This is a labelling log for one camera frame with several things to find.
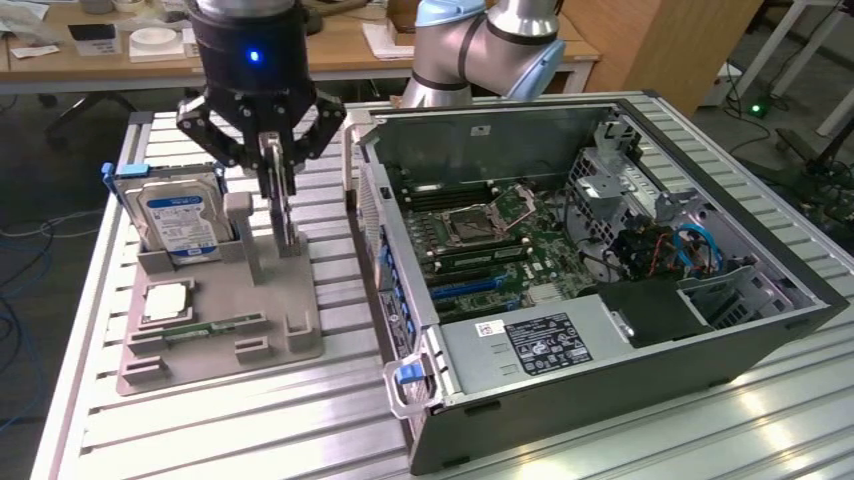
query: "paper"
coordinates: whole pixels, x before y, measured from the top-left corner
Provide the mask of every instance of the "paper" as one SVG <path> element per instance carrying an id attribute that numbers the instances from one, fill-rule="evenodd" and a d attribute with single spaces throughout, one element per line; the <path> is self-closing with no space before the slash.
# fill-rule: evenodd
<path id="1" fill-rule="evenodd" d="M 48 9 L 51 8 L 47 5 L 40 5 L 32 2 L 10 2 L 8 0 L 0 0 L 0 9 L 10 7 L 26 8 L 27 10 L 30 10 L 30 13 L 32 13 L 39 18 L 39 20 L 44 20 L 44 16 L 48 14 Z M 11 31 L 12 28 L 3 22 L 3 19 L 0 18 L 0 32 Z"/>
<path id="2" fill-rule="evenodd" d="M 35 47 L 35 48 L 12 48 L 12 55 L 15 58 L 30 58 L 30 57 L 40 57 L 42 55 L 47 55 L 48 53 L 59 52 L 59 48 L 54 45 L 48 45 L 47 47 Z"/>
<path id="3" fill-rule="evenodd" d="M 369 41 L 374 56 L 381 60 L 413 58 L 415 55 L 415 47 L 398 46 L 394 44 L 386 24 L 363 23 L 362 33 L 365 33 L 365 38 Z"/>

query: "hard drive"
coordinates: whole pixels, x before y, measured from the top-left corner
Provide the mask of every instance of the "hard drive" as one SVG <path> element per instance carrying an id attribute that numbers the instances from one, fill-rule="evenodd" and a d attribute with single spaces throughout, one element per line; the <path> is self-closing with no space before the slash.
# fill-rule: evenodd
<path id="1" fill-rule="evenodd" d="M 235 236 L 215 164 L 129 167 L 115 177 L 115 188 L 146 251 L 166 250 L 175 265 L 219 260 L 218 246 Z"/>

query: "blue hard drive label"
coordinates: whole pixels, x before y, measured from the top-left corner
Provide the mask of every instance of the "blue hard drive label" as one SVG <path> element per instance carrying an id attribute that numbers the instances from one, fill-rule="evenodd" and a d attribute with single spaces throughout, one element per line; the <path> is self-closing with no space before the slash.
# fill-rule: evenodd
<path id="1" fill-rule="evenodd" d="M 146 202 L 150 217 L 166 250 L 178 257 L 207 255 L 217 249 L 217 233 L 202 215 L 199 195 L 158 198 Z"/>
<path id="2" fill-rule="evenodd" d="M 201 203 L 202 197 L 199 195 L 191 195 L 189 197 L 158 198 L 155 200 L 149 200 L 149 207 L 165 208 L 175 207 L 178 205 L 197 205 Z"/>
<path id="3" fill-rule="evenodd" d="M 522 369 L 540 375 L 593 361 L 585 341 L 566 313 L 505 325 Z"/>

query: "aluminum workbench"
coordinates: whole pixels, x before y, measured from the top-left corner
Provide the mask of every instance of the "aluminum workbench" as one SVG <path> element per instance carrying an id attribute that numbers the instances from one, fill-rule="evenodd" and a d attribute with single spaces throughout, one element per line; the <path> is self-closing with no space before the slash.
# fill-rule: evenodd
<path id="1" fill-rule="evenodd" d="M 842 295 L 854 297 L 852 257 L 788 205 L 769 201 L 768 187 L 664 101 L 626 98 Z M 134 117 L 125 161 L 173 165 L 206 158 L 174 117 Z M 293 202 L 311 241 L 325 355 L 121 397 L 139 239 L 111 198 L 32 478 L 410 478 L 346 222 L 341 136 L 335 142 L 299 174 Z M 686 180 L 658 160 L 644 157 L 677 188 Z M 229 177 L 231 191 L 258 188 L 238 169 Z M 270 230 L 265 211 L 253 226 L 257 234 Z M 854 307 L 730 384 L 418 478 L 850 477 L 852 372 Z"/>

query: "white box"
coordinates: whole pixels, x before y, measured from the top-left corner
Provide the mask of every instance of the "white box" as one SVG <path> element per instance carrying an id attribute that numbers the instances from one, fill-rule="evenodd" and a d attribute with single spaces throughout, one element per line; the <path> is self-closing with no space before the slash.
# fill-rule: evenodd
<path id="1" fill-rule="evenodd" d="M 142 28 L 131 34 L 129 53 L 133 63 L 187 58 L 178 32 L 159 27 Z"/>
<path id="2" fill-rule="evenodd" d="M 738 79 L 742 78 L 742 71 L 736 68 L 729 63 L 724 64 L 721 70 L 718 71 L 718 77 L 716 78 L 716 83 L 706 94 L 706 98 L 704 98 L 704 102 L 700 104 L 701 107 L 717 107 L 724 103 L 724 99 L 726 95 L 730 93 L 733 89 L 733 85 L 738 83 Z"/>
<path id="3" fill-rule="evenodd" d="M 197 43 L 197 34 L 193 28 L 182 30 L 182 42 L 185 45 L 185 55 L 189 57 L 199 56 L 199 44 Z"/>
<path id="4" fill-rule="evenodd" d="M 78 53 L 82 56 L 90 57 L 122 53 L 122 37 L 114 24 L 68 25 L 68 31 L 75 39 Z"/>

